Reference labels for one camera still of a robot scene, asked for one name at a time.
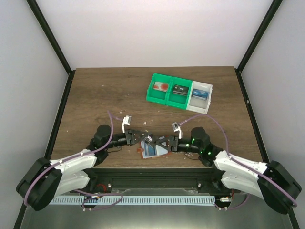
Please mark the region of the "brown leather card holder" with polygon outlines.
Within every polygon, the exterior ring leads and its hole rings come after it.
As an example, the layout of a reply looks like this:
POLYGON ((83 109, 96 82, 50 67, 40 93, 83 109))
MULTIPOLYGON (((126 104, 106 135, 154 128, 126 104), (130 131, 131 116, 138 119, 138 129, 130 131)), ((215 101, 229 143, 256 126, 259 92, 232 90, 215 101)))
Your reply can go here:
POLYGON ((154 147, 144 144, 143 142, 139 144, 139 147, 137 148, 137 152, 140 154, 142 159, 156 158, 159 156, 167 155, 167 154, 156 154, 154 147))

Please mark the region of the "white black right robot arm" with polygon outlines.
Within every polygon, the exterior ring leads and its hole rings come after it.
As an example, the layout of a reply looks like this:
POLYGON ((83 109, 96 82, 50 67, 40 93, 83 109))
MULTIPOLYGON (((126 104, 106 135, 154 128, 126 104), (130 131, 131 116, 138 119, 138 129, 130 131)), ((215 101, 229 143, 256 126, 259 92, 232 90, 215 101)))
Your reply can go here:
POLYGON ((281 163, 254 162, 232 155, 212 144, 202 127, 193 128, 189 139, 152 137, 151 142, 159 146, 166 143, 164 147, 171 152, 197 153, 204 166, 223 172, 220 181, 227 189, 259 197, 278 213, 287 214, 297 206, 296 198, 302 188, 281 163))

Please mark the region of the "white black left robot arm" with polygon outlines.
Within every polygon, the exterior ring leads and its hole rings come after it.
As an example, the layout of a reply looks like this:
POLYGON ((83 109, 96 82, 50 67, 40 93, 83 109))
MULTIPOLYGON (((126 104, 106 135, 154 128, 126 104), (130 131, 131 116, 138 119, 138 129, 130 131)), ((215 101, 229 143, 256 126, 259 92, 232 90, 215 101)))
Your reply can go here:
POLYGON ((98 177, 91 168, 106 159, 109 148, 132 146, 143 140, 152 141, 153 134, 131 129, 114 134, 109 125, 101 125, 81 152, 58 160, 36 160, 16 191, 36 211, 44 209, 54 197, 70 191, 101 192, 97 187, 98 177))

